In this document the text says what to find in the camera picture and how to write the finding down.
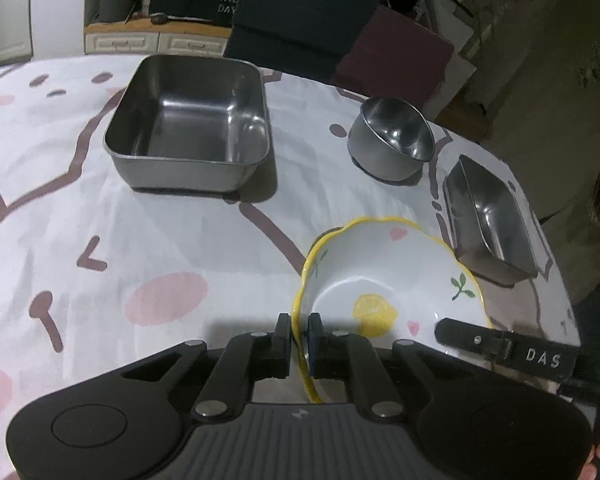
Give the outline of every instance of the tablecloth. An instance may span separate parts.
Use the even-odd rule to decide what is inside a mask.
[[[362,97],[263,70],[274,157],[225,197],[131,190],[102,146],[142,56],[30,62],[0,73],[0,479],[4,445],[31,400],[183,340],[219,348],[272,330],[323,232],[359,216],[400,216],[449,244],[442,196],[461,153],[507,182],[540,274],[480,282],[500,328],[578,343],[550,248],[520,184],[480,146],[432,125],[436,155],[405,186],[356,167],[346,135]],[[298,372],[262,399],[304,401]]]

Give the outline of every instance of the wooden surface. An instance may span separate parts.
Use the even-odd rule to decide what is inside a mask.
[[[200,34],[213,38],[228,38],[231,29],[199,22],[167,22],[154,25],[149,18],[133,18],[128,22],[91,23],[84,27],[85,34],[110,34],[118,32],[171,32],[173,34]]]

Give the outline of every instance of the pink heart pattern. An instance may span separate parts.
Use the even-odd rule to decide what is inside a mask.
[[[407,321],[407,328],[411,335],[416,337],[418,332],[420,331],[420,324],[417,321],[412,321],[411,319]]]
[[[389,236],[395,242],[396,240],[402,240],[407,233],[408,231],[404,227],[392,227],[389,231]]]

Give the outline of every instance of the circular pad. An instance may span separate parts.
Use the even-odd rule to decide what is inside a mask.
[[[75,406],[62,412],[52,425],[54,437],[71,447],[103,446],[126,429],[126,416],[102,404]]]

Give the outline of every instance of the stainless steel square container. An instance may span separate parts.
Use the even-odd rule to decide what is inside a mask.
[[[232,191],[270,146],[260,70],[211,57],[142,60],[104,135],[118,173],[134,189]]]
[[[538,275],[522,214],[503,181],[461,155],[444,191],[460,262],[501,285]]]

